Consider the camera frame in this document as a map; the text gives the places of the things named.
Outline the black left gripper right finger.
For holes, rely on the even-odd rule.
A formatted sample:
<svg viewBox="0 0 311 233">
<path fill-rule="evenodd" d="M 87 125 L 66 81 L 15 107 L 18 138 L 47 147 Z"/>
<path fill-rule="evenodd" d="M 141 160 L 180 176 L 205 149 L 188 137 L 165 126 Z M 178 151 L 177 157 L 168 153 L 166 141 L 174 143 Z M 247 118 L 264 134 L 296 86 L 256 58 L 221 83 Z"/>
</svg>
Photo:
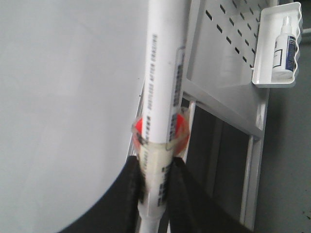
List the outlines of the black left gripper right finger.
<svg viewBox="0 0 311 233">
<path fill-rule="evenodd" d="M 250 233 L 210 198 L 184 161 L 173 158 L 168 188 L 172 233 Z"/>
</svg>

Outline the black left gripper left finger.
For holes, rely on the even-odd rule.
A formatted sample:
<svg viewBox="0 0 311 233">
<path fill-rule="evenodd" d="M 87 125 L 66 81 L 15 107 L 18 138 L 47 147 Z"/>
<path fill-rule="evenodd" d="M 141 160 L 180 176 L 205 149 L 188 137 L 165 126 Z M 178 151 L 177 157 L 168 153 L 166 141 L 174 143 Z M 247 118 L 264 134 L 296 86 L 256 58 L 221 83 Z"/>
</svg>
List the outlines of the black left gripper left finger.
<svg viewBox="0 0 311 233">
<path fill-rule="evenodd" d="M 137 157 L 129 156 L 116 180 L 81 217 L 62 233 L 134 233 L 141 178 Z"/>
</svg>

